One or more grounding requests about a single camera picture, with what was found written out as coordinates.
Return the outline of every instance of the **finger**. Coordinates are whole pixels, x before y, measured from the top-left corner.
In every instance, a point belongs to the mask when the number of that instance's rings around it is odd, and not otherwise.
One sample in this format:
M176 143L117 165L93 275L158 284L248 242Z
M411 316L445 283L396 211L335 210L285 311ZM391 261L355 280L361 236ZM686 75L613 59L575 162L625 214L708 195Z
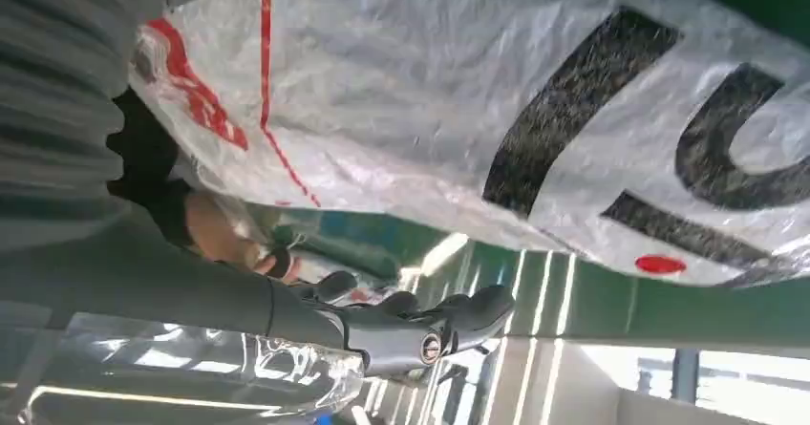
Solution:
M298 280L298 274L301 272L301 258L293 257L292 265L289 267L287 274L281 279L285 284L291 284Z
M264 259L260 260L256 266L253 267L255 272L258 272L262 275L267 275L273 267L276 266L276 257L274 256L267 256Z

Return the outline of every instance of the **hand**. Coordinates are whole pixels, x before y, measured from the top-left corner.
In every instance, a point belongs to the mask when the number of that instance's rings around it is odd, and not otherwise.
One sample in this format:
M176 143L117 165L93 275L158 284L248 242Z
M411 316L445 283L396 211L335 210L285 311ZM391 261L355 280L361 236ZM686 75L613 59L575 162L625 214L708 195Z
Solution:
M185 222L199 253L210 261L221 261L246 267L265 275L276 265L276 258L259 258L258 243L236 235L233 227L213 197L202 191L192 191L185 199ZM301 269L301 260L293 258L282 282L293 282Z

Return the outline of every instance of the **white plastic sheet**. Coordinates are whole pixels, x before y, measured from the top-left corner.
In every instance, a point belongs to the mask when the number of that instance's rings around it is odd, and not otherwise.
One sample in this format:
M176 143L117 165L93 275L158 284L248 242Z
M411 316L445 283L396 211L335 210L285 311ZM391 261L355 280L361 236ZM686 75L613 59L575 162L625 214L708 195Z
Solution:
M199 0L134 82L251 202L747 286L808 270L808 69L711 0Z

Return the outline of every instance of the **fluorescent light strip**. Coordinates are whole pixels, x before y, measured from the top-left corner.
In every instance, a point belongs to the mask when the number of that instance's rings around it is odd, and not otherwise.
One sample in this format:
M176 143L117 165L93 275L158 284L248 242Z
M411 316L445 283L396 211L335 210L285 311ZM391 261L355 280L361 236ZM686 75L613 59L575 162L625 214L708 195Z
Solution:
M414 406L416 405L416 394L418 393L417 389L411 389L411 401L408 403L408 412L405 413L405 423L411 423L411 415L414 414Z
M529 341L529 354L526 359L526 371L523 372L523 379L521 381L521 392L518 395L518 410L515 413L515 420L512 421L513 425L520 425L523 416L523 406L525 406L526 395L529 390L529 381L534 375L532 367L534 366L534 358L537 354L537 339L534 337L537 331L540 330L540 325L543 321L543 310L545 308L545 297L548 295L548 282L551 276L551 260L553 257L552 252L548 252L545 256L545 265L543 267L543 281L540 284L540 296L538 297L537 306L534 309L534 321L532 322L532 339Z
M568 257L568 269L565 272L565 291L563 304L560 308L560 315L557 318L557 335L565 334L568 326L568 314L571 307L571 292L574 288L574 274L577 271L577 257ZM545 398L543 399L543 412L541 414L540 425L548 425L551 419L551 408L554 404L554 393L557 391L557 381L560 377L560 364L563 360L563 350L565 341L563 339L554 340L554 352L551 355L551 369L548 374L548 383L545 386Z
M377 396L377 389L379 389L380 382L379 379L372 380L372 385L369 387L369 393L366 395L366 404L363 408L364 411L370 411L372 409L372 405L374 404L374 400Z
M470 290L467 291L468 296L472 296L473 293L475 293L476 290L478 289L479 277L480 277L480 268L476 270L476 275L473 276L473 283L470 284Z
M529 390L529 379L532 377L532 367L534 365L534 357L537 352L537 339L532 338L529 341L529 354L526 357L526 371L523 372L523 379L521 381L521 392L518 395L518 410L515 412L515 420L512 421L513 425L520 425L521 418L523 417L523 406L526 402L526 393Z
M523 264L526 260L526 250L521 250L521 255L518 257L518 272L515 275L515 285L512 286L512 297L518 299L518 289L521 287L521 277L523 276ZM506 326L503 327L503 332L508 333L512 329L512 320L515 318L515 312L509 315L506 320Z
M374 402L374 410L372 411L372 415L377 415L379 413L379 409L382 406L382 398L385 397L385 392L388 390L388 381L383 380L382 386L379 388L379 392L377 392L377 400Z
M571 308L571 291L574 288L574 274L577 271L577 257L571 255L568 257L568 270L565 272L565 291L563 295L563 304L560 307L560 316L557 318L557 335L560 336L565 333L565 328L568 326L568 313Z
M504 337L501 340L501 347L499 348L498 352L498 360L495 362L495 369L493 370L492 375L492 384L489 394L486 397L486 409L483 411L483 418L481 419L481 425L488 425L489 419L492 416L492 407L495 404L495 393L498 391L498 384L501 381L501 370L503 369L503 358L506 355L506 346L509 342L509 339Z
M425 255L425 259L422 260L422 275L427 277L433 275L450 257L467 245L469 240L470 238L466 234L458 232L445 237L443 241Z
M423 423L425 423L425 413L428 413L427 416L430 417L430 408L428 407L428 405L431 403L431 400L433 399L433 389L434 386L436 385L438 372L441 371L441 362L442 360L438 360L435 363L433 370L431 371L431 378L430 381L428 381L428 391L425 394L425 399L422 401L422 407L419 410L419 420L416 421L417 425L422 425Z
M413 280L414 282L411 285L411 294L416 294L416 289L419 288L419 279L421 275L415 275Z
M372 422L366 415L366 411L360 406L352 406L352 416L354 417L354 423L356 425L372 425Z
M29 400L29 406L31 406L31 404L34 402L34 400L36 400L36 398L46 393L64 394L67 396L82 396L85 398L119 399L122 401L179 404L183 406L203 406L206 408L240 409L247 411L275 411L279 409L279 406L277 405L242 404L229 402L226 403L221 401L206 401L201 399L177 398L172 396L152 396L147 394L99 392L95 390L68 389L64 387L51 387L51 386L39 386L36 389L34 389L31 395L31 399Z
M543 281L540 283L540 296L537 300L537 306L534 309L534 321L532 321L533 336L540 330L540 325L543 322L543 311L545 310L545 298L548 295L548 282L551 281L551 261L553 257L554 253L550 251L545 255Z
M560 377L560 363L563 359L563 348L565 341L554 340L554 353L551 355L551 370L548 373L548 384L545 387L545 398L543 399L543 414L540 417L540 425L548 425L551 419L551 406L554 402L554 393L557 390L557 380Z
M402 405L402 395L405 393L405 387L399 386L399 395L396 397L396 403L394 404L394 413L391 416L391 422L396 423L396 419L399 417L399 406Z

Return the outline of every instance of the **clear plastic wrap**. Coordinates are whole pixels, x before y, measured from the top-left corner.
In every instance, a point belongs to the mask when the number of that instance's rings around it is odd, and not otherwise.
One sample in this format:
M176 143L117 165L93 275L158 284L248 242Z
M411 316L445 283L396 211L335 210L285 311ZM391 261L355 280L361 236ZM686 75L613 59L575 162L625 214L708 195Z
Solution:
M64 331L5 326L0 347L0 404L24 424L312 423L362 384L356 354L88 314Z
M136 68L243 200L689 285L808 271L810 57L712 0L198 0Z

